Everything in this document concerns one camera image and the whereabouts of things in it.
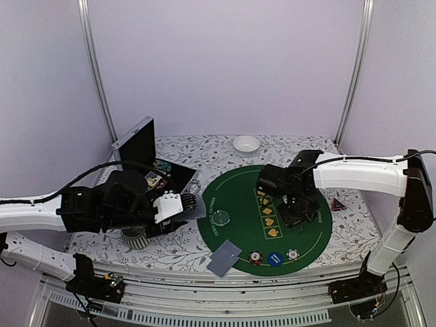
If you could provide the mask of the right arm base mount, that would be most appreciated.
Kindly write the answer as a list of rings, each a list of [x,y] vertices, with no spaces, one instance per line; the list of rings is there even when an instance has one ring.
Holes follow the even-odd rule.
[[[357,277],[342,279],[328,284],[328,293],[334,304],[359,300],[384,293],[388,290],[383,276],[361,272]]]

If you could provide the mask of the blue small blind button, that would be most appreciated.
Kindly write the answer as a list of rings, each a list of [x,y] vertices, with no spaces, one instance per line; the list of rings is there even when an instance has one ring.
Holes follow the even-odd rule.
[[[284,263],[284,257],[281,253],[278,252],[269,253],[267,257],[267,262],[271,266],[278,267]]]

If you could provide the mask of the red chip stack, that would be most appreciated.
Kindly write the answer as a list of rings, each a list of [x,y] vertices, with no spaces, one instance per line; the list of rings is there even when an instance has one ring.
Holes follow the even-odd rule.
[[[249,263],[259,266],[263,262],[263,255],[260,251],[251,251],[248,255]]]

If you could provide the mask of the blue playing card deck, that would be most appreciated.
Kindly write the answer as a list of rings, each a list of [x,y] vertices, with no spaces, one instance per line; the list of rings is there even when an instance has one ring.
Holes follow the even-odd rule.
[[[181,195],[183,212],[180,219],[189,221],[204,218],[206,216],[206,205],[199,194],[185,193]]]

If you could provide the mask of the dealt blue playing card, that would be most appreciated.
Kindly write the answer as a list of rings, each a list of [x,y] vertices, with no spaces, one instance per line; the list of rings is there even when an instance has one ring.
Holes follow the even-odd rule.
[[[242,249],[237,247],[234,243],[226,239],[211,255],[211,259],[217,259],[221,256],[238,257],[242,253]]]

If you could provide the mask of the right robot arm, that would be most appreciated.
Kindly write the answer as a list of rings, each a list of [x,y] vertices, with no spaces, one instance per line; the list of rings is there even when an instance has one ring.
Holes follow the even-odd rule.
[[[398,217],[365,258],[352,283],[355,295],[366,297],[416,235],[435,220],[433,190],[422,154],[410,149],[406,155],[363,157],[303,150],[287,168],[265,165],[256,187],[272,198],[285,198],[280,212],[291,227],[314,216],[314,196],[320,189],[355,189],[397,197]]]

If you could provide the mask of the red black triangle button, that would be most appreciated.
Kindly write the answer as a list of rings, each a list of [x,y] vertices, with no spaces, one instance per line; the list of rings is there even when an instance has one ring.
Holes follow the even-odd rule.
[[[334,211],[334,212],[336,212],[336,211],[344,211],[346,209],[347,209],[347,207],[344,204],[342,204],[336,198],[333,199],[333,201],[332,201],[332,211]]]

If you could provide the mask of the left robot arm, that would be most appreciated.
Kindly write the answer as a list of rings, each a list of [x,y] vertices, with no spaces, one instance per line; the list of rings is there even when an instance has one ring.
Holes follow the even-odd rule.
[[[144,227],[153,236],[179,227],[171,218],[192,211],[196,199],[179,194],[167,176],[164,189],[150,187],[135,170],[115,170],[96,187],[69,183],[44,196],[1,200],[1,259],[16,260],[66,283],[87,296],[102,288],[90,258],[66,254],[25,238],[26,230],[92,232]]]

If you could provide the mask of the white chip stack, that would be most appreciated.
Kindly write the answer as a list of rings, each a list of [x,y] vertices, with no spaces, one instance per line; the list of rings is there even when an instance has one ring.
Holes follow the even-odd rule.
[[[299,254],[298,250],[296,250],[296,249],[289,249],[286,253],[286,256],[287,256],[289,261],[293,262],[293,261],[296,261],[300,257],[300,254]]]

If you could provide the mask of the clear acrylic dealer button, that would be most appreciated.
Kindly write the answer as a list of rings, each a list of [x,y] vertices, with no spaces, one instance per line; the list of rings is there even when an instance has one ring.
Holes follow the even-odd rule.
[[[217,210],[213,214],[213,223],[218,226],[225,226],[230,222],[230,214],[223,210]]]

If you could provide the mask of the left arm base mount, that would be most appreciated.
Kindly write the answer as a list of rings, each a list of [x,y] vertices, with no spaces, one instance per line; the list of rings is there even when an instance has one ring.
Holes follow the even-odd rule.
[[[125,283],[122,275],[109,272],[104,277],[76,276],[66,283],[65,289],[85,298],[120,304],[125,291]]]

